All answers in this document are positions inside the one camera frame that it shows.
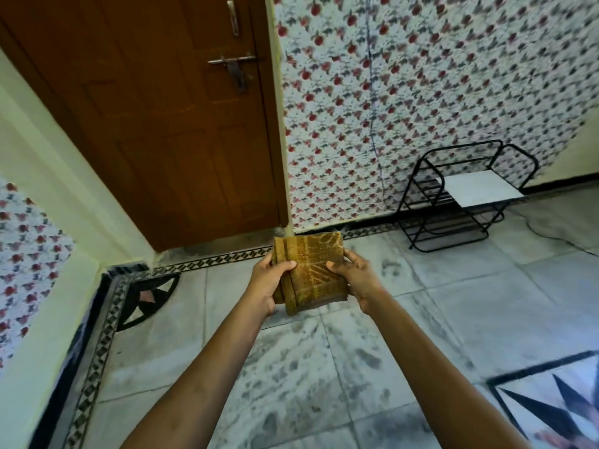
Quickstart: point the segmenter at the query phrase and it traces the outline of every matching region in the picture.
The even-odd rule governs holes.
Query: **person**
[[[341,264],[360,309],[378,327],[426,420],[444,449],[524,449],[525,440],[468,382],[382,286],[368,261],[345,249]],[[295,262],[253,268],[247,289],[181,377],[140,421],[121,449],[198,449],[210,442],[237,375],[262,322],[274,310],[273,293]]]

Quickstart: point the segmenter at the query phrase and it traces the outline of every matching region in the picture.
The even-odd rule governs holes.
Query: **hand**
[[[368,314],[368,302],[387,291],[370,267],[370,262],[353,250],[343,249],[343,263],[326,262],[326,267],[335,274],[342,275],[349,283],[349,293],[358,299],[360,309]]]
[[[241,297],[241,301],[250,302],[251,305],[257,306],[259,311],[264,311],[264,318],[274,311],[273,293],[279,285],[283,272],[290,271],[297,265],[294,261],[272,265],[272,260],[273,252],[270,251],[254,265],[250,282]]]

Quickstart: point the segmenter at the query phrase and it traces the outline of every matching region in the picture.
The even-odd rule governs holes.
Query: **person's left arm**
[[[203,449],[237,375],[274,310],[273,293],[284,271],[295,262],[271,266],[272,254],[258,262],[250,283],[233,310],[187,370],[125,440],[121,449]]]

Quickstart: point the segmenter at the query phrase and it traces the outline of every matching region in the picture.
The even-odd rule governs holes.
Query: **brown wooden door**
[[[235,3],[237,37],[226,0],[0,3],[81,128],[75,144],[159,251],[275,227],[286,214],[256,62],[240,63],[244,93],[207,63],[256,54],[250,2]]]

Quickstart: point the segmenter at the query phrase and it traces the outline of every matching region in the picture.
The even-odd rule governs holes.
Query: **person's right arm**
[[[373,319],[443,449],[526,449],[520,433],[470,384],[385,290],[370,264],[345,249],[351,262],[327,267],[348,280],[360,309]]]

